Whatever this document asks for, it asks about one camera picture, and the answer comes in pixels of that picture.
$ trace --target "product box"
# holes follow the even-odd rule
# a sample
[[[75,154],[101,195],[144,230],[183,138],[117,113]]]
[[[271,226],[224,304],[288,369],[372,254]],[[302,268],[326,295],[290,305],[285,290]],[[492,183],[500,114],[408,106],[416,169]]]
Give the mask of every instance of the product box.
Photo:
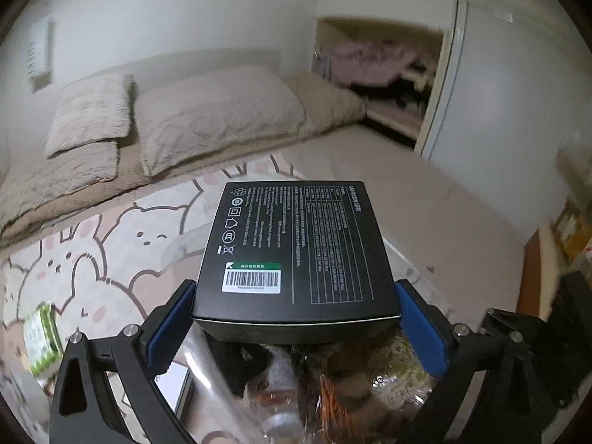
[[[325,343],[386,329],[400,310],[364,184],[227,184],[192,316],[228,342]]]

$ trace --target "door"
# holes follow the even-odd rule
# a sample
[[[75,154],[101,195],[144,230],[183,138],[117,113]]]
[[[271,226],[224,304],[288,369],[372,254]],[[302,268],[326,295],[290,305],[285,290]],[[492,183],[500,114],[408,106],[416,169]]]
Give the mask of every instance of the door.
[[[459,0],[455,30],[422,156],[526,242],[563,208],[568,189],[554,166],[561,127],[592,96],[592,79],[544,29],[506,9]]]

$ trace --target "barcode label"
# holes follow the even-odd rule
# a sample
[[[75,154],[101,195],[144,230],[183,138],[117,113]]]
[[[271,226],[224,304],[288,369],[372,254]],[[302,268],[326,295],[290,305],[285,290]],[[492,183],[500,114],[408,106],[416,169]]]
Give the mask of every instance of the barcode label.
[[[222,292],[280,293],[281,277],[281,270],[226,269]]]

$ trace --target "pink clothing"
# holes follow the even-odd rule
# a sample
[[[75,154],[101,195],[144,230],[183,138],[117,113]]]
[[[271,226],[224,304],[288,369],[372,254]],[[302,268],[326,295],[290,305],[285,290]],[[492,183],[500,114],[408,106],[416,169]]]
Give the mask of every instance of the pink clothing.
[[[349,87],[388,87],[417,58],[404,45],[345,42],[331,52],[331,81]]]

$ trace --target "silver bolt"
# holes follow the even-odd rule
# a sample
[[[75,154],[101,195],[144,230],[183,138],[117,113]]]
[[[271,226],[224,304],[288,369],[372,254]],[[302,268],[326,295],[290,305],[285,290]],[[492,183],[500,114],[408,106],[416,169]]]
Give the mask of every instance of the silver bolt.
[[[82,332],[76,331],[70,336],[70,342],[78,344],[82,340]]]
[[[137,324],[128,324],[123,328],[123,335],[125,337],[135,336],[139,330],[140,327]]]
[[[512,332],[510,332],[510,338],[513,342],[516,342],[517,344],[524,340],[522,334],[520,334],[517,330],[513,330]]]
[[[471,332],[471,329],[469,329],[469,326],[467,326],[466,324],[456,324],[453,327],[454,333],[459,336],[459,337],[466,337],[467,335],[469,335],[469,332]]]

